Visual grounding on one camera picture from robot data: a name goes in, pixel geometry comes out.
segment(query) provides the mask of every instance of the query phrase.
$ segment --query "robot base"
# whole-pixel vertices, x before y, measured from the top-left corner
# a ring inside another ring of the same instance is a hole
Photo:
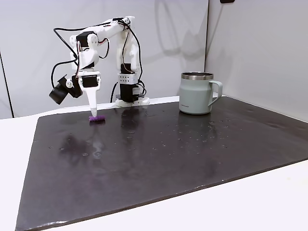
[[[115,105],[117,107],[143,106],[143,105],[149,105],[150,104],[150,98],[148,98],[148,97],[140,98],[133,103],[127,103],[127,102],[124,102],[123,100],[119,100],[119,99],[117,99],[115,102],[116,102]]]

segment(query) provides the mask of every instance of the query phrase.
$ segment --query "white wall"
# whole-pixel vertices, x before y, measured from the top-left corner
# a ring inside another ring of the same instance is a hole
[[[207,46],[221,10],[209,1]],[[224,4],[206,71],[224,94],[308,121],[308,1]]]
[[[52,67],[69,60],[70,52],[53,28],[80,28],[126,15],[136,17],[147,96],[176,95],[181,72],[204,69],[207,6],[208,0],[2,0],[0,48],[14,111],[25,116],[88,104],[85,95],[68,95],[60,106],[48,96]],[[67,41],[72,35],[61,34]],[[102,55],[105,49],[99,49]],[[110,101],[117,80],[115,51],[112,38],[108,57],[96,68],[103,77],[98,103]],[[55,82],[66,73],[73,74],[69,64],[56,69]]]
[[[2,63],[0,60],[0,119],[7,119],[11,117],[12,113],[9,103],[9,97],[5,86]]]

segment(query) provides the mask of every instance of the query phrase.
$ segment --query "mug handle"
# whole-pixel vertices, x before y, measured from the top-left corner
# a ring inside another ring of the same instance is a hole
[[[218,82],[218,81],[214,81],[214,80],[211,80],[211,81],[209,81],[209,83],[211,83],[211,84],[217,84],[217,86],[218,86],[218,96],[217,96],[217,98],[214,100],[214,101],[212,101],[208,106],[211,106],[213,103],[215,103],[217,100],[219,100],[220,98],[221,98],[221,96],[222,96],[222,83],[221,82]]]

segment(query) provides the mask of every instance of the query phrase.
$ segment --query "water droplet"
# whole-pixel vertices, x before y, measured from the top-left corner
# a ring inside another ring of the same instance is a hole
[[[98,157],[98,156],[100,156],[100,155],[101,155],[101,153],[99,153],[99,152],[93,153],[93,156],[94,156],[94,157]]]

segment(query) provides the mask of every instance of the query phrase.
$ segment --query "white table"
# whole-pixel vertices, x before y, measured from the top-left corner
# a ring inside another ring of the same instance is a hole
[[[178,96],[151,104],[179,101]],[[98,109],[114,107],[99,104]],[[87,111],[62,108],[38,115],[0,120],[0,230],[13,231],[37,120],[40,116]],[[157,230],[308,230],[308,161],[209,189],[52,231]]]

